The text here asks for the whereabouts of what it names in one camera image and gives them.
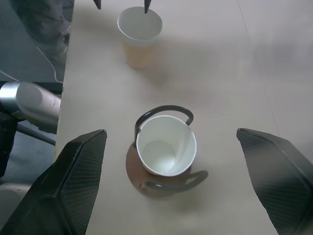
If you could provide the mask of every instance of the wooden coaster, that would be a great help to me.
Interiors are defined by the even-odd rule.
[[[189,175],[191,167],[189,167],[184,173],[174,177],[165,177],[160,175],[153,175],[149,173],[142,165],[142,162],[138,156],[136,148],[133,144],[129,147],[126,155],[126,171],[128,178],[133,186],[141,193],[152,197],[164,197],[173,194],[168,191],[159,191],[151,188],[141,188],[141,184],[146,181],[154,181],[167,185],[184,185],[186,181],[182,181],[180,176]]]

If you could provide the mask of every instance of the cup rim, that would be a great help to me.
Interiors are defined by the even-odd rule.
[[[147,41],[151,41],[151,40],[155,39],[158,35],[160,35],[160,33],[161,33],[162,29],[163,29],[163,21],[162,21],[162,18],[161,18],[155,11],[150,10],[150,9],[149,9],[149,11],[152,11],[153,13],[155,13],[155,14],[159,17],[159,19],[161,20],[161,29],[160,29],[160,32],[159,32],[155,37],[150,38],[150,39],[147,39],[147,40],[142,40],[142,39],[132,38],[132,37],[128,36],[126,33],[124,33],[123,30],[121,29],[121,27],[119,26],[119,21],[120,21],[120,18],[121,18],[121,16],[122,16],[122,14],[123,14],[125,11],[127,11],[127,10],[129,10],[129,9],[132,9],[132,8],[142,8],[142,9],[144,10],[144,7],[142,7],[142,6],[133,6],[133,7],[129,7],[129,8],[127,8],[127,9],[125,9],[124,11],[122,11],[121,14],[119,14],[119,16],[118,16],[118,18],[117,18],[117,27],[118,27],[119,31],[120,31],[125,37],[127,37],[127,38],[129,38],[129,39],[131,39],[131,40],[137,41],[137,42],[147,42]]]
[[[148,120],[146,120],[146,121],[142,124],[142,126],[141,126],[140,129],[142,129],[142,128],[145,126],[145,124],[147,124],[149,121],[151,121],[151,120],[153,120],[153,119],[155,119],[155,118],[159,118],[159,117],[169,117],[169,118],[171,117],[171,118],[174,118],[174,119],[176,119],[176,120],[182,122],[184,125],[186,125],[186,126],[189,128],[189,130],[190,130],[190,132],[191,132],[191,134],[192,134],[192,139],[194,140],[194,145],[195,145],[195,152],[194,152],[194,154],[193,154],[191,163],[190,163],[184,170],[180,171],[179,173],[173,174],[173,175],[160,174],[159,172],[157,172],[157,171],[155,171],[155,170],[152,170],[152,169],[143,161],[143,159],[142,159],[142,157],[141,157],[141,154],[140,154],[140,152],[139,152],[139,150],[138,150],[138,139],[139,139],[138,136],[140,135],[140,132],[139,132],[138,135],[136,136],[136,151],[137,151],[137,153],[138,153],[138,156],[139,156],[139,158],[140,158],[142,164],[143,164],[147,169],[149,169],[151,172],[153,172],[154,174],[161,175],[161,176],[166,176],[166,177],[178,176],[178,175],[184,173],[184,172],[191,166],[191,164],[194,162],[195,157],[196,157],[196,153],[197,153],[197,140],[196,140],[195,134],[194,134],[194,132],[191,130],[190,126],[188,126],[188,125],[187,125],[184,121],[182,121],[181,119],[179,119],[179,118],[177,118],[177,117],[174,117],[174,116],[171,116],[171,115],[159,115],[159,116],[153,117],[153,118],[151,118],[151,119],[148,119]]]

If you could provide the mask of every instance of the paper cup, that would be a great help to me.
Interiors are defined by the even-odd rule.
[[[143,7],[131,7],[117,19],[126,62],[136,69],[144,69],[152,62],[162,31],[160,16],[152,10],[148,10],[147,14],[144,11]]]

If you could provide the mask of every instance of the white cable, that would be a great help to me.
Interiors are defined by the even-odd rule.
[[[58,79],[57,79],[57,73],[55,71],[55,68],[54,66],[52,65],[52,63],[48,60],[48,58],[45,56],[45,54],[39,49],[39,47],[37,47],[38,51],[41,53],[41,55],[44,56],[44,58],[49,62],[49,64],[51,65],[51,67],[53,68],[53,72],[54,72],[54,80],[58,83],[61,83],[63,84],[63,82],[60,82]]]
[[[14,77],[8,75],[7,73],[5,73],[5,72],[3,72],[3,71],[1,71],[1,70],[0,70],[0,73],[2,73],[4,76],[7,76],[8,78],[11,78],[12,80],[14,80],[14,81],[16,81],[16,82],[19,82],[19,80],[17,80],[16,78],[14,78]]]

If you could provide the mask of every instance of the tabletop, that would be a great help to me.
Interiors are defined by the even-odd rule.
[[[77,136],[106,129],[98,196],[87,233],[275,235],[256,196],[237,128],[290,140],[310,159],[313,136],[313,5],[309,0],[154,0],[160,53],[146,70],[126,63],[116,21],[141,0],[75,0],[56,155]],[[208,178],[162,200],[128,179],[126,153],[146,111],[191,110],[192,171]],[[184,119],[183,115],[171,113]]]

